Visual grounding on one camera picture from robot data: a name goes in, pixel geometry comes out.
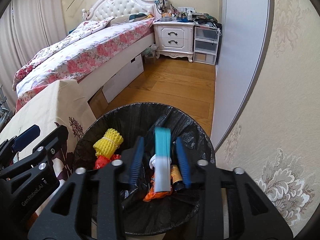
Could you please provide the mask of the orange wrapper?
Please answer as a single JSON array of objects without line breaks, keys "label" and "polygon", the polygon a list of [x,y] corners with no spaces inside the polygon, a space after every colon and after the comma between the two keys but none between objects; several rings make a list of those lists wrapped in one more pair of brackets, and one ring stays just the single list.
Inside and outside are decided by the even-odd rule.
[{"label": "orange wrapper", "polygon": [[150,187],[150,190],[148,191],[147,195],[143,199],[144,202],[150,202],[153,199],[162,199],[162,198],[172,194],[172,187],[170,188],[170,191],[155,192],[154,191],[154,182],[155,182],[155,178],[154,178],[154,176],[152,176],[151,181],[150,181],[151,187]]}]

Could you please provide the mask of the yellow foam net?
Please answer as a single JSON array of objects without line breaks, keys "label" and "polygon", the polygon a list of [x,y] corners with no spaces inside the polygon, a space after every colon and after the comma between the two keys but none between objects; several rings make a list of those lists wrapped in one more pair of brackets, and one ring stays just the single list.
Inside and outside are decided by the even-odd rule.
[{"label": "yellow foam net", "polygon": [[93,145],[95,155],[110,159],[123,141],[123,137],[117,130],[109,128],[103,137]]}]

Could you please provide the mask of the yellow film canister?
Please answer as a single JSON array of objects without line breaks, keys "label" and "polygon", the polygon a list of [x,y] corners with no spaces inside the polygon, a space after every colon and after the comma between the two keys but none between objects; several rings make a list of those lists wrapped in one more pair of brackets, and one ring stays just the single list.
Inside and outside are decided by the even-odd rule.
[{"label": "yellow film canister", "polygon": [[185,185],[183,183],[183,179],[177,165],[171,165],[170,174],[171,174],[171,180],[172,180],[172,189],[175,192],[184,189]]}]

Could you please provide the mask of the teal white packet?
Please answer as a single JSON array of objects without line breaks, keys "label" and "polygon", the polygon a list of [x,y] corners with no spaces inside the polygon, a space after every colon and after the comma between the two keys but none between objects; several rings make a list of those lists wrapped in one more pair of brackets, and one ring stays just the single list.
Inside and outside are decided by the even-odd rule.
[{"label": "teal white packet", "polygon": [[155,192],[170,191],[170,129],[155,128]]}]

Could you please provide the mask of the floral quilt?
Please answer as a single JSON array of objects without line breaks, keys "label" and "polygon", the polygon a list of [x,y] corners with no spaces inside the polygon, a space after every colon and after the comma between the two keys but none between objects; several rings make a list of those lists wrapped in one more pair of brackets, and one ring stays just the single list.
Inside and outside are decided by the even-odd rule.
[{"label": "floral quilt", "polygon": [[67,46],[100,31],[107,27],[107,25],[115,17],[111,16],[101,21],[84,21],[80,23],[70,34],[68,34],[63,40],[52,44],[46,48],[37,52],[34,57],[26,63],[21,69],[19,69],[15,75],[12,83],[12,90],[16,91],[16,86],[20,83],[33,69],[38,65],[46,61],[49,57],[53,56],[57,52],[66,48]]}]

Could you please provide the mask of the white under-bed box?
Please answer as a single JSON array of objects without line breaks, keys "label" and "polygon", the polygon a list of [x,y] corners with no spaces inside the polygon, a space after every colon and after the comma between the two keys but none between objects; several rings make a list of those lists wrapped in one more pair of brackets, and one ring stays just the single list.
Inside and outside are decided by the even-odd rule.
[{"label": "white under-bed box", "polygon": [[104,84],[103,94],[107,102],[110,103],[142,72],[144,72],[142,56],[138,55]]}]

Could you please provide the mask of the white bed with headboard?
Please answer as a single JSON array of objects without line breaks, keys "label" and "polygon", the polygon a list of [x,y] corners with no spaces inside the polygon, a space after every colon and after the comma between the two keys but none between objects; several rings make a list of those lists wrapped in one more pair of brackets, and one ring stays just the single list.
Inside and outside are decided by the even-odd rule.
[{"label": "white bed with headboard", "polygon": [[125,49],[151,34],[159,18],[153,0],[98,0],[83,10],[84,21],[115,17],[106,28],[57,52],[33,69],[16,86],[16,111],[57,80],[84,81]]}]

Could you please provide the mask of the beige curtain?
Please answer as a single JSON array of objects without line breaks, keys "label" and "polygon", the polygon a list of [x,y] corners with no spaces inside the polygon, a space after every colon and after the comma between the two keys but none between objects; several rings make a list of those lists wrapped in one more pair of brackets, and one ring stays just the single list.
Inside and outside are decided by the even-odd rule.
[{"label": "beige curtain", "polygon": [[1,17],[1,87],[10,103],[15,73],[66,36],[61,0],[12,0]]}]

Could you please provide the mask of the white nightstand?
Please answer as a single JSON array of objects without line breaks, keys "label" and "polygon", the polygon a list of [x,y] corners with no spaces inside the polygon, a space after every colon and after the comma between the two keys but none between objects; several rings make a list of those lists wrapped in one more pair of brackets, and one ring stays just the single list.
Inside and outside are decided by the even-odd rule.
[{"label": "white nightstand", "polygon": [[193,62],[194,44],[193,22],[157,21],[153,23],[155,42],[157,46],[156,58],[160,55],[171,58],[187,57]]}]

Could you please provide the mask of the clear plastic drawer unit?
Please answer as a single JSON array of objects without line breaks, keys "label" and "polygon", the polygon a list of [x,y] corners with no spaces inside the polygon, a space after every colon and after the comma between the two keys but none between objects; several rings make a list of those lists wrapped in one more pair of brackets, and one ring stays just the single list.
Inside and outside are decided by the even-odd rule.
[{"label": "clear plastic drawer unit", "polygon": [[203,24],[195,25],[193,61],[216,65],[221,34],[218,27]]}]

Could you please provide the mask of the nightstand clutter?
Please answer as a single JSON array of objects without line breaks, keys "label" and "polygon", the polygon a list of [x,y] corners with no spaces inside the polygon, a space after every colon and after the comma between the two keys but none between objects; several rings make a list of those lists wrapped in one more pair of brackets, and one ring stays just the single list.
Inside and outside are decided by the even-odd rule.
[{"label": "nightstand clutter", "polygon": [[217,22],[220,0],[153,0],[160,13],[157,23]]}]

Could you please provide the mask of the white sliding wardrobe door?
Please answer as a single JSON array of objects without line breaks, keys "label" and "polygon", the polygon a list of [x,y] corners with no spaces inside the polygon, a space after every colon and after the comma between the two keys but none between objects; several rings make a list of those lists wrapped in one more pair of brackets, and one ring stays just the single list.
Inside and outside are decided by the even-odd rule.
[{"label": "white sliding wardrobe door", "polygon": [[211,142],[223,144],[261,71],[271,36],[274,0],[222,0],[222,41],[216,65]]}]

